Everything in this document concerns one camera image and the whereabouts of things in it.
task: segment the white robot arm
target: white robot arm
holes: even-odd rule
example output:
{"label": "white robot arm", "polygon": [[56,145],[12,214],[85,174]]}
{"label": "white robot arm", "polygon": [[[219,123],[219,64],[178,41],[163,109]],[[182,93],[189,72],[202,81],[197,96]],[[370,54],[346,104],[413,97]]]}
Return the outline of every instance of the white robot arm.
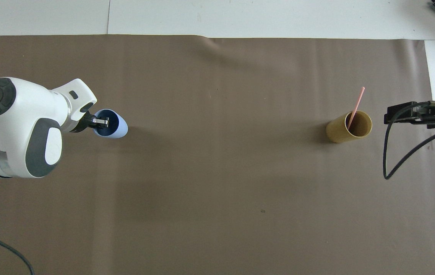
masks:
{"label": "white robot arm", "polygon": [[0,78],[0,178],[46,176],[60,160],[62,132],[92,127],[99,136],[124,136],[127,124],[112,110],[90,115],[96,102],[80,79],[48,90],[18,78]]}

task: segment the black cable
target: black cable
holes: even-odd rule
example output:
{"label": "black cable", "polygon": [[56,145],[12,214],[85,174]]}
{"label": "black cable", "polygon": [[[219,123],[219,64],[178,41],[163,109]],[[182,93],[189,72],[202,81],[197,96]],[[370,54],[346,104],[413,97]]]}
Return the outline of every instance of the black cable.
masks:
{"label": "black cable", "polygon": [[0,240],[0,246],[5,247],[6,249],[10,250],[12,253],[17,255],[27,265],[27,268],[29,268],[29,272],[31,273],[31,275],[34,275],[34,269],[32,268],[32,265],[29,263],[29,261],[27,261],[27,259],[22,254],[20,254],[20,252],[18,252],[13,247],[6,244],[5,242],[2,242],[1,240]]}
{"label": "black cable", "polygon": [[425,139],[423,142],[421,142],[420,144],[418,144],[417,146],[415,146],[415,148],[413,148],[411,151],[409,151],[397,164],[396,166],[393,168],[393,170],[387,175],[386,174],[386,157],[387,157],[387,140],[389,138],[389,132],[391,131],[391,127],[393,125],[393,123],[397,120],[397,118],[402,115],[403,113],[407,112],[408,110],[411,110],[412,108],[415,107],[424,107],[424,106],[428,106],[430,104],[430,102],[426,101],[426,102],[420,102],[420,103],[415,103],[412,104],[410,106],[406,106],[404,108],[402,108],[401,110],[399,110],[391,119],[391,121],[389,122],[389,124],[387,125],[387,129],[386,129],[386,136],[384,138],[384,152],[382,155],[382,172],[384,174],[384,179],[390,179],[391,176],[399,169],[399,167],[401,167],[401,165],[409,158],[411,157],[411,155],[413,155],[413,153],[415,153],[416,151],[419,150],[419,148],[422,148],[423,146],[425,146],[427,143],[429,143],[430,141],[432,141],[433,139],[435,139],[435,134],[427,139]]}

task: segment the yellow paper cup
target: yellow paper cup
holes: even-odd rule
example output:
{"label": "yellow paper cup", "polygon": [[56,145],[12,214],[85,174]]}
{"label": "yellow paper cup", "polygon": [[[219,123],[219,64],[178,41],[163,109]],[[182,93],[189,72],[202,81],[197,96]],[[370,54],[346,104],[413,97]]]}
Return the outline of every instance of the yellow paper cup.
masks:
{"label": "yellow paper cup", "polygon": [[351,114],[352,112],[340,115],[326,125],[326,135],[330,141],[334,143],[353,141],[355,139],[362,139],[370,133],[372,130],[372,120],[368,114],[362,111],[355,113],[350,130],[347,129]]}

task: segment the pink straw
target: pink straw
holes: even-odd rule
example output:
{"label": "pink straw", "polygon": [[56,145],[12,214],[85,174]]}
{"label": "pink straw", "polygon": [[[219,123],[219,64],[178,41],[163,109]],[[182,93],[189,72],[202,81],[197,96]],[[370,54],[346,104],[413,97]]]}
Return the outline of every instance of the pink straw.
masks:
{"label": "pink straw", "polygon": [[362,87],[359,95],[359,99],[357,99],[357,105],[355,105],[354,111],[352,112],[352,115],[350,116],[350,121],[348,122],[347,129],[350,130],[350,125],[352,124],[352,121],[354,120],[354,115],[357,112],[357,108],[359,107],[360,100],[362,99],[362,95],[364,94],[365,87]]}

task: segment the white table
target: white table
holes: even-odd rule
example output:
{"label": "white table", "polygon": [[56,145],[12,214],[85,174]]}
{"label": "white table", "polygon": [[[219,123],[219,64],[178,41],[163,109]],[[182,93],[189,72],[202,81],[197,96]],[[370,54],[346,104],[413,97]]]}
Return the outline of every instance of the white table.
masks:
{"label": "white table", "polygon": [[422,39],[435,99],[435,12],[429,1],[0,1],[0,35],[53,34]]}

